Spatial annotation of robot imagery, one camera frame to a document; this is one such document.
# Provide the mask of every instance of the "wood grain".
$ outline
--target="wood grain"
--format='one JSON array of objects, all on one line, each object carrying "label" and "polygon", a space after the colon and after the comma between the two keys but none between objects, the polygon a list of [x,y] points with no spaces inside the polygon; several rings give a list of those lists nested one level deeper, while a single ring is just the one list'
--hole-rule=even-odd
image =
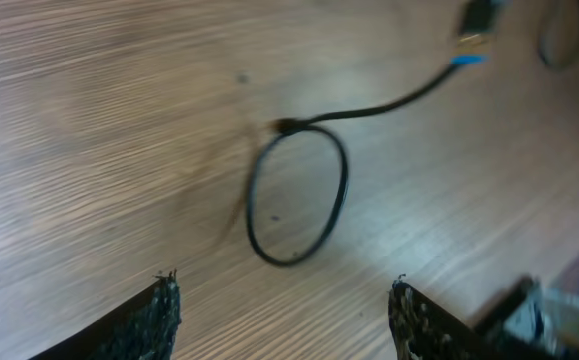
[{"label": "wood grain", "polygon": [[[460,1],[0,0],[0,359],[25,359],[178,269],[176,359],[393,359],[401,273],[468,320],[579,251],[579,64],[543,68],[546,1],[492,60],[397,113],[330,124],[351,156],[330,243],[249,248],[242,190],[268,122],[372,105],[440,69]],[[290,139],[258,232],[291,256],[333,201],[335,153]]]}]

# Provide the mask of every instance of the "black cable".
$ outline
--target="black cable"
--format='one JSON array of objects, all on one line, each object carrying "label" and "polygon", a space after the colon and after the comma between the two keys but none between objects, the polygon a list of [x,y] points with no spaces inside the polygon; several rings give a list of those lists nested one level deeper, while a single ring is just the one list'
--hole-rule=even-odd
[{"label": "black cable", "polygon": [[538,46],[537,46],[538,57],[540,57],[540,60],[545,66],[551,68],[552,70],[564,70],[579,60],[579,33],[578,39],[576,39],[576,43],[574,44],[573,49],[564,57],[563,60],[556,61],[555,59],[551,59],[550,56],[548,55],[547,34],[549,33],[551,26],[553,25],[553,22],[556,21],[557,15],[559,14],[560,11],[562,11],[561,6],[562,5],[556,5],[550,7],[551,11],[546,14],[543,20],[542,29],[540,30],[540,35],[538,36]]},{"label": "black cable", "polygon": [[[318,249],[325,243],[325,241],[333,231],[336,222],[338,221],[338,217],[340,216],[340,212],[342,210],[342,205],[347,195],[347,187],[349,184],[349,164],[347,159],[347,153],[345,151],[342,141],[334,133],[322,127],[315,126],[313,124],[321,121],[354,119],[354,118],[375,116],[399,109],[429,94],[429,92],[440,86],[460,67],[461,65],[456,64],[447,66],[443,71],[440,72],[440,74],[435,76],[431,81],[422,86],[420,89],[388,104],[359,110],[331,112],[318,115],[306,120],[298,120],[298,119],[278,120],[276,123],[276,130],[278,131],[279,135],[275,139],[273,139],[265,148],[263,148],[262,151],[260,152],[260,155],[258,155],[256,163],[251,171],[249,183],[247,186],[246,211],[245,211],[247,222],[247,234],[249,236],[249,241],[251,242],[251,247],[253,247],[256,254],[258,254],[258,256],[260,256],[263,260],[272,265],[282,267],[296,265],[308,259],[313,254],[315,254],[316,251],[318,251]],[[266,156],[271,152],[271,150],[273,150],[280,142],[282,142],[282,140],[292,135],[298,134],[302,131],[312,131],[320,133],[334,143],[336,149],[338,150],[338,156],[340,160],[340,182],[338,184],[338,192],[336,194],[336,199],[331,209],[329,219],[327,220],[327,223],[325,224],[325,227],[320,236],[318,237],[318,239],[316,240],[316,242],[313,245],[311,245],[311,247],[309,247],[304,253],[299,254],[298,256],[289,260],[280,260],[267,254],[262,248],[262,246],[260,246],[260,242],[256,237],[256,232],[254,229],[256,185],[258,181],[258,176],[260,175],[262,163],[266,158]]]}]

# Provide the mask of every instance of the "dark spot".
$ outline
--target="dark spot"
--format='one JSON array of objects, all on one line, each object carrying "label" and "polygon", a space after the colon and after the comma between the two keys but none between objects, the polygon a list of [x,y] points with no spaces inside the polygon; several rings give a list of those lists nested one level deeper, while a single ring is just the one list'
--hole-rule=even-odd
[{"label": "dark spot", "polygon": [[240,72],[236,75],[236,80],[238,81],[238,84],[249,84],[250,78],[247,73]]}]

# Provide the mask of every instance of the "wooden surface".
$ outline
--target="wooden surface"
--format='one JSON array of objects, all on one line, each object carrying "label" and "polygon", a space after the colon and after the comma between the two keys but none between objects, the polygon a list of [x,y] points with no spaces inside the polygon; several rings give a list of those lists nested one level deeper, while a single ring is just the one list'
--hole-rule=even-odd
[{"label": "wooden surface", "polygon": [[[448,61],[460,1],[0,0],[0,359],[25,359],[178,269],[175,358],[384,358],[401,273],[468,320],[579,251],[579,64],[542,67],[546,1],[492,60],[397,113],[330,128],[351,179],[330,242],[277,269],[242,188],[281,116],[372,105]],[[337,186],[329,144],[273,154],[258,231],[291,256]]]}]

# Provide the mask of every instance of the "floor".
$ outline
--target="floor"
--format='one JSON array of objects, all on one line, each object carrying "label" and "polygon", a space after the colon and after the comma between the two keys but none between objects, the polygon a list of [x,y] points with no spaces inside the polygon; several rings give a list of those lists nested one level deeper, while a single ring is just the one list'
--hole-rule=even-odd
[{"label": "floor", "polygon": [[[178,269],[176,359],[393,359],[400,274],[467,322],[579,252],[579,64],[537,60],[547,1],[515,1],[491,61],[399,112],[329,125],[351,179],[329,243],[271,267],[243,185],[272,119],[373,105],[451,56],[452,0],[0,0],[0,359],[26,359]],[[321,229],[335,152],[291,139],[258,232]]]}]

